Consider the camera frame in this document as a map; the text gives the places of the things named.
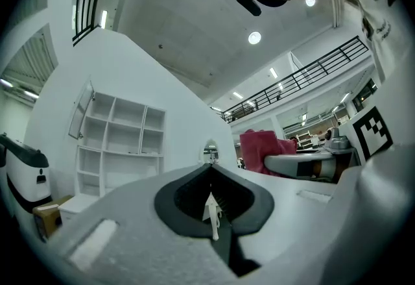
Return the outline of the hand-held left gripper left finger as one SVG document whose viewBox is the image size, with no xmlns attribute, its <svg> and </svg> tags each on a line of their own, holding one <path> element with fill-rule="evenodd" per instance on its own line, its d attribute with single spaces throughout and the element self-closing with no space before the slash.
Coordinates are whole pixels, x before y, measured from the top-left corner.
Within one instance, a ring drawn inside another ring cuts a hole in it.
<svg viewBox="0 0 415 285">
<path fill-rule="evenodd" d="M 160 188 L 196 169 L 125 184 L 65 223 L 48 243 L 65 282 L 235 284 L 208 239 L 177 235 L 155 211 Z"/>
</svg>

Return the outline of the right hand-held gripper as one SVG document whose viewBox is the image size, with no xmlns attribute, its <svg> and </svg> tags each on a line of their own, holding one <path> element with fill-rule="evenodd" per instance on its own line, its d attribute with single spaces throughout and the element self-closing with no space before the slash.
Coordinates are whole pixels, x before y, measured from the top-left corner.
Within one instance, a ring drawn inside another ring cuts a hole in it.
<svg viewBox="0 0 415 285">
<path fill-rule="evenodd" d="M 381 113 L 376 106 L 372 106 L 331 129 L 330 139 L 324 144 L 324 149 L 329 153 L 266 156 L 264 165 L 282 177 L 331 182 L 337 168 L 335 156 L 350 155 L 350 167 L 363 166 L 372 156 L 387 150 L 392 144 L 391 134 Z"/>
</svg>

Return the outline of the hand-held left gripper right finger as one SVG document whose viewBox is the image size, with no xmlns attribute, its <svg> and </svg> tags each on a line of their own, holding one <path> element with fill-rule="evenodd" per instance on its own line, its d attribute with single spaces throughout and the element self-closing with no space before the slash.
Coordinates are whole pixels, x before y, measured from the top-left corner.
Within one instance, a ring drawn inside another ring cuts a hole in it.
<svg viewBox="0 0 415 285">
<path fill-rule="evenodd" d="M 238 278 L 221 267 L 212 284 L 324 284 L 331 244 L 344 220 L 344 182 L 285 179 L 243 169 L 211 169 L 255 195 L 233 230 L 243 253 L 261 264 Z"/>
</svg>

